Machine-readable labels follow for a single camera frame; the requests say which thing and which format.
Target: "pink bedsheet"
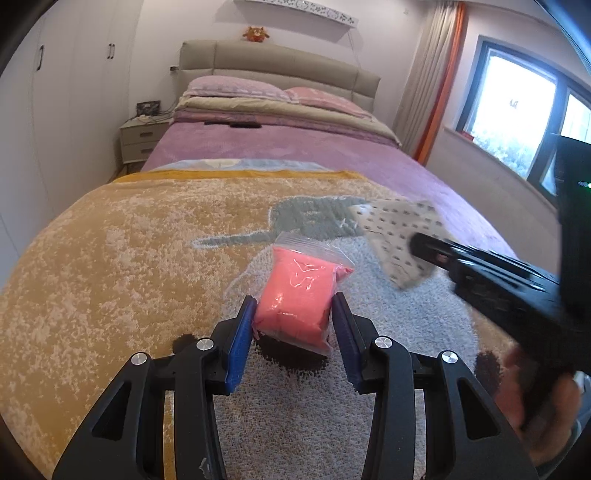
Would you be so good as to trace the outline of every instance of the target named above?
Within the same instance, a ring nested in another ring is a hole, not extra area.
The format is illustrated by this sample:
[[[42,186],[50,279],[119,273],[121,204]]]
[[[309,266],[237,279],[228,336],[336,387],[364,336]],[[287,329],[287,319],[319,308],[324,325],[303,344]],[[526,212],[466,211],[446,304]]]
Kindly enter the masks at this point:
[[[411,200],[431,200],[461,243],[514,256],[500,234],[468,202],[395,147],[278,125],[242,129],[180,122],[166,132],[142,170],[203,158],[299,160],[354,170]]]

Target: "window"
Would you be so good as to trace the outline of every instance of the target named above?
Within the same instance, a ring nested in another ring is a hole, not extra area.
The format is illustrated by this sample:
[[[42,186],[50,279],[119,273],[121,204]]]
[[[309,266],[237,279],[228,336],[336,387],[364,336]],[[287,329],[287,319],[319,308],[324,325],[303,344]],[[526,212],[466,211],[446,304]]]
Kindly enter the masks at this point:
[[[550,134],[591,143],[591,93],[539,60],[484,42],[457,130],[555,202]]]

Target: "shelf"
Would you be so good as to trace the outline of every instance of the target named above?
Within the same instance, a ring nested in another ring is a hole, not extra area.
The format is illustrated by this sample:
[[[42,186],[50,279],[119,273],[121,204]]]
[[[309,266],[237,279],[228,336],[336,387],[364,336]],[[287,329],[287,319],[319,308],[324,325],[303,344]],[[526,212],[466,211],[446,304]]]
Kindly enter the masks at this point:
[[[343,12],[339,12],[334,8],[329,8],[308,0],[235,0],[243,2],[258,2],[260,4],[277,5],[278,7],[287,7],[301,12],[317,15],[319,17],[327,18],[350,28],[355,28],[359,23],[359,19],[351,17]]]

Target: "window sill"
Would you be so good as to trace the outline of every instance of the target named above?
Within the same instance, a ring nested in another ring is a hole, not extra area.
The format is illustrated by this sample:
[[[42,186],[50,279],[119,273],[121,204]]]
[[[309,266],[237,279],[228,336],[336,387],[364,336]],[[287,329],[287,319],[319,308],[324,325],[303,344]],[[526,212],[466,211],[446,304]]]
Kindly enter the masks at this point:
[[[481,155],[485,155],[487,158],[489,158],[490,160],[494,161],[495,164],[497,164],[498,166],[500,166],[501,168],[503,168],[509,175],[512,175],[513,178],[515,178],[516,180],[518,180],[525,188],[527,188],[529,191],[531,191],[534,195],[536,195],[538,197],[538,199],[542,202],[542,204],[551,212],[557,213],[557,209],[556,207],[546,198],[544,197],[544,195],[542,195],[540,192],[538,192],[538,190],[536,190],[536,188],[529,183],[526,179],[524,179],[523,177],[521,177],[520,175],[517,175],[517,173],[515,173],[513,170],[511,170],[507,165],[505,165],[503,162],[501,162],[498,158],[496,158],[494,155],[491,155],[490,153],[488,153],[486,150],[484,150],[483,148],[479,147],[478,145],[476,145],[474,142],[470,141],[468,138],[464,137],[463,135],[460,135],[458,132],[456,132],[454,129],[449,128],[449,127],[443,127],[443,129],[449,133],[454,135],[456,138],[462,140],[464,143],[466,143],[467,145],[471,145],[472,148],[475,148],[478,150],[479,154]]]

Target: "wardrobe door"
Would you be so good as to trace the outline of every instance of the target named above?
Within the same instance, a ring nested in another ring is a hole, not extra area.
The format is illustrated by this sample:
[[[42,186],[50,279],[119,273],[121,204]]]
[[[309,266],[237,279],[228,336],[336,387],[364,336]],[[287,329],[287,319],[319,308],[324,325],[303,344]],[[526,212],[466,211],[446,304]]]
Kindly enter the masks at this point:
[[[49,200],[60,214],[84,194],[70,135],[72,57],[86,0],[58,0],[45,14],[33,81],[35,144]]]
[[[43,19],[33,26],[0,76],[0,216],[2,229],[18,254],[54,215],[35,154],[31,101],[42,26]]]
[[[112,52],[109,31],[117,4],[118,0],[87,1],[74,47],[70,132],[83,193],[104,185],[116,170],[112,137],[103,122],[102,88]]]
[[[129,68],[139,14],[144,0],[120,0],[109,32],[113,45],[111,59],[103,77],[102,106],[104,128],[111,139],[112,151],[121,159],[119,128],[129,118]]]

